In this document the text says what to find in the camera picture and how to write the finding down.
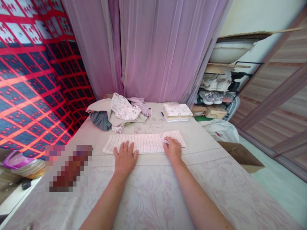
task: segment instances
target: white sneaker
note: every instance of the white sneaker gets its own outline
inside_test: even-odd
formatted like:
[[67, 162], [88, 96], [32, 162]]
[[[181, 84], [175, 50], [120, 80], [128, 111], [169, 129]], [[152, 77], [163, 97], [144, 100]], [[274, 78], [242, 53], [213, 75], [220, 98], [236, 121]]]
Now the white sneaker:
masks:
[[203, 78], [201, 83], [203, 84], [201, 87], [206, 90], [209, 90], [209, 91], [216, 90], [217, 80], [213, 77]]
[[213, 97], [214, 97], [214, 100], [213, 100], [214, 104], [222, 104], [223, 95], [221, 93], [215, 92], [213, 94]]
[[199, 96], [202, 98], [205, 104], [213, 104], [214, 93], [212, 91], [200, 91]]
[[231, 79], [229, 78], [220, 78], [216, 85], [216, 91], [226, 92], [228, 87], [231, 84]]

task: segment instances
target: stack of folded clothes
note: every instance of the stack of folded clothes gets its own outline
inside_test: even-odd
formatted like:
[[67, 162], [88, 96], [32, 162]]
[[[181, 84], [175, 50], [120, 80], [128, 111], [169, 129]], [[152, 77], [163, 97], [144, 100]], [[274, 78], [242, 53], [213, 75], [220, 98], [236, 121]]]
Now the stack of folded clothes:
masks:
[[193, 113], [186, 104], [163, 105], [162, 115], [167, 123], [188, 121]]

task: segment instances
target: pile of clothes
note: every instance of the pile of clothes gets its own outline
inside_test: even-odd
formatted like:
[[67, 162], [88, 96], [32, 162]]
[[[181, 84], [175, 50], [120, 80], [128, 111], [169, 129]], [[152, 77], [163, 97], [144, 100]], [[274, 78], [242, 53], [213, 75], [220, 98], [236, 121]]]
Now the pile of clothes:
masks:
[[126, 99], [114, 93], [112, 98], [109, 94], [107, 98], [90, 104], [86, 112], [90, 113], [91, 121], [98, 128], [122, 133], [126, 125], [145, 122], [153, 110], [145, 104], [143, 98]]

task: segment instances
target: wall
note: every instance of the wall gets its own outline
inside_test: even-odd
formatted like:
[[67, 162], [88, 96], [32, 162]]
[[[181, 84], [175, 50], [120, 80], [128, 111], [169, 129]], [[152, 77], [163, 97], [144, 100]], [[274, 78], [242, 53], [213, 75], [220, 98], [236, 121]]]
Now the wall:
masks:
[[[219, 36], [286, 29], [306, 3], [307, 0], [233, 0]], [[273, 34], [257, 42], [239, 61], [260, 62], [280, 36]], [[253, 68], [236, 71], [251, 73]]]

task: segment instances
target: white bag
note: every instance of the white bag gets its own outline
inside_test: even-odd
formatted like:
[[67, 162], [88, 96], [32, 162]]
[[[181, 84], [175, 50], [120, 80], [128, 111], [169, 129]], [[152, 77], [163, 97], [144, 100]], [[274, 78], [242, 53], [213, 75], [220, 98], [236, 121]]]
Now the white bag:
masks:
[[233, 124], [221, 119], [198, 122], [216, 141], [239, 143], [239, 134]]

